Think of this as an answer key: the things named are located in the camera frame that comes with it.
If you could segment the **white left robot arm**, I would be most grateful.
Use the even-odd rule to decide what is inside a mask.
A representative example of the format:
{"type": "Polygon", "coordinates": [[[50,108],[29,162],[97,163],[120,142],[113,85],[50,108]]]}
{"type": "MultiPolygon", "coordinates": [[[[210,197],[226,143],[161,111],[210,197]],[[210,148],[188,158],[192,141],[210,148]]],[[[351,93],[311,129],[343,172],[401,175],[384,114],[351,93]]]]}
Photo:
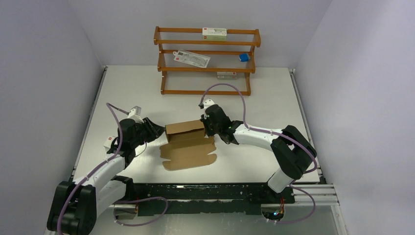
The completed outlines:
{"type": "Polygon", "coordinates": [[[136,148],[163,135],[165,127],[149,118],[125,118],[117,137],[109,137],[104,160],[84,177],[62,181],[55,190],[46,227],[68,235],[88,235],[97,218],[114,202],[132,202],[136,195],[132,178],[120,176],[136,157],[136,148]]]}

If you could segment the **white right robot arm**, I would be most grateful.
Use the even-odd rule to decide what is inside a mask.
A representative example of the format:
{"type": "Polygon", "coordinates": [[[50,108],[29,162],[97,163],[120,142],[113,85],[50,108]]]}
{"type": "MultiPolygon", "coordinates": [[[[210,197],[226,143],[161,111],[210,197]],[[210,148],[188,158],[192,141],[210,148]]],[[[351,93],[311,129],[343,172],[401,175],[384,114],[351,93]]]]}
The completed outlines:
{"type": "Polygon", "coordinates": [[[268,202],[277,202],[283,196],[283,190],[306,174],[316,160],[317,152],[312,144],[292,125],[265,130],[239,120],[230,120],[223,109],[211,100],[199,104],[199,107],[204,111],[200,121],[209,137],[218,135],[226,144],[252,145],[273,152],[279,168],[264,189],[268,202]]]}

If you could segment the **brown cardboard box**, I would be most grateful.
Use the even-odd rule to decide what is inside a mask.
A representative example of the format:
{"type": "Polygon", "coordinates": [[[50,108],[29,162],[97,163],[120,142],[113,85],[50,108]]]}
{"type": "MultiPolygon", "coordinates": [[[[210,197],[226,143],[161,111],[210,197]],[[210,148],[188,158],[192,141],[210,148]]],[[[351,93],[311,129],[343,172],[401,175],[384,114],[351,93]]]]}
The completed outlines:
{"type": "Polygon", "coordinates": [[[165,126],[167,144],[160,147],[162,165],[176,171],[214,163],[217,155],[214,137],[207,137],[203,123],[192,120],[165,126]]]}

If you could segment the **orange wooden shelf rack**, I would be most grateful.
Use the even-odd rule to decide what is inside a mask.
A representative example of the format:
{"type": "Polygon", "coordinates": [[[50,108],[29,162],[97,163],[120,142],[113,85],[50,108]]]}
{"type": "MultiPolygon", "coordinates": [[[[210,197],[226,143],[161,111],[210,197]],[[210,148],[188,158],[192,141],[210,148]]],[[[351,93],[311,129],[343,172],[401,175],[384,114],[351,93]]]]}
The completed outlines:
{"type": "Polygon", "coordinates": [[[214,73],[236,77],[242,74],[251,94],[250,76],[255,73],[255,50],[261,46],[259,29],[213,29],[156,26],[153,43],[158,47],[157,70],[161,72],[161,94],[203,94],[202,90],[168,89],[170,72],[214,73]]]}

